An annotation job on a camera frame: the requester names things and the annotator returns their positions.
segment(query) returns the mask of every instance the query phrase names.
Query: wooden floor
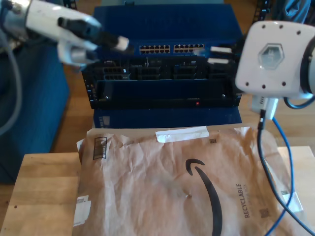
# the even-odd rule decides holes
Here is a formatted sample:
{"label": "wooden floor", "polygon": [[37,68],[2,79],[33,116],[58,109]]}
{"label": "wooden floor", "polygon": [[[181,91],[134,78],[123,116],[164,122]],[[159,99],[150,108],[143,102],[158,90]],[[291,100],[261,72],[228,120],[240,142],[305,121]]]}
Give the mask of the wooden floor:
{"label": "wooden floor", "polygon": [[[246,32],[252,23],[255,10],[255,0],[226,0],[233,6],[243,32]],[[77,0],[78,9],[84,13],[92,14],[94,7],[100,5],[100,0]],[[64,68],[70,88],[70,97],[60,124],[52,152],[75,152],[76,142],[85,137],[93,122],[93,110],[90,108],[81,73],[75,74],[71,68]],[[248,110],[249,96],[243,96],[239,110],[244,124],[257,126],[258,115]],[[315,104],[294,111],[287,108],[283,101],[280,102],[276,118],[284,129],[292,146],[310,146],[315,151]],[[283,141],[271,122],[266,129],[271,131],[277,139],[278,145],[283,146]],[[0,185],[0,227],[2,225],[8,201],[13,186]]]}

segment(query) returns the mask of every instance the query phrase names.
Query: gray cable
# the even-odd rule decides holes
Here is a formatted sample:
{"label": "gray cable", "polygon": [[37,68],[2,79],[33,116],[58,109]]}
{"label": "gray cable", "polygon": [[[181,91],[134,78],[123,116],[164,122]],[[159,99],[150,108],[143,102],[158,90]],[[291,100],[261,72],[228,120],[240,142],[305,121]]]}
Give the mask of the gray cable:
{"label": "gray cable", "polygon": [[6,50],[6,53],[8,54],[9,60],[11,62],[11,66],[12,66],[14,77],[15,77],[15,86],[16,86],[16,101],[15,101],[14,111],[11,117],[9,118],[9,120],[2,127],[0,127],[0,135],[2,135],[13,126],[13,124],[15,123],[15,121],[17,120],[20,114],[21,107],[22,107],[22,81],[21,81],[21,75],[20,75],[18,63],[16,62],[12,49],[8,43],[8,40],[5,34],[2,32],[2,30],[0,30],[0,41],[4,49]]}

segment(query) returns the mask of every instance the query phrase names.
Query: wooden table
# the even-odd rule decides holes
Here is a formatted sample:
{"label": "wooden table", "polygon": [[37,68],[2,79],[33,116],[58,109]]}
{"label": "wooden table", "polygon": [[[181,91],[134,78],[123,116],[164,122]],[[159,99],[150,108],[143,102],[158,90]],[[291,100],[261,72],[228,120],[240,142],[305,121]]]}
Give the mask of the wooden table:
{"label": "wooden table", "polygon": [[0,235],[70,236],[80,170],[78,153],[25,155]]}
{"label": "wooden table", "polygon": [[[286,148],[280,147],[289,167]],[[315,158],[292,147],[298,196],[315,229]],[[71,236],[79,182],[77,153],[24,157],[0,236]]]}

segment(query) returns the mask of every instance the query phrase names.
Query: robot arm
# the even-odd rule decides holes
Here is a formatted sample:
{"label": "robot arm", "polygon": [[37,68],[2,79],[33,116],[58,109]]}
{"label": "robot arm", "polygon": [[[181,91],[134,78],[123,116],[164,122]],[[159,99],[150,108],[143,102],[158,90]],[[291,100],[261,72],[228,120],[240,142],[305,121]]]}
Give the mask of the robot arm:
{"label": "robot arm", "polygon": [[241,53],[234,48],[212,47],[212,64],[236,64],[235,84],[253,94],[252,110],[266,110],[272,119],[278,99],[315,100],[315,28],[284,21],[260,21],[252,25],[241,43]]}
{"label": "robot arm", "polygon": [[129,40],[102,32],[92,16],[38,0],[0,0],[2,30],[26,41],[36,35],[57,42],[61,62],[75,66],[94,63],[98,46],[129,52]]}

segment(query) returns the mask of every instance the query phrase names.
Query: white connector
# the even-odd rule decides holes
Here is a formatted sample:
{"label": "white connector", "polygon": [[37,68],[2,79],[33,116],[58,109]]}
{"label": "white connector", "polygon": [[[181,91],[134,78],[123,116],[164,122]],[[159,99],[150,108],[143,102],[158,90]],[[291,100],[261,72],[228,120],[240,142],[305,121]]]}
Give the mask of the white connector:
{"label": "white connector", "polygon": [[255,113],[260,114],[260,110],[266,111],[266,119],[272,119],[275,115],[279,99],[253,96],[252,97],[252,108],[251,110]]}

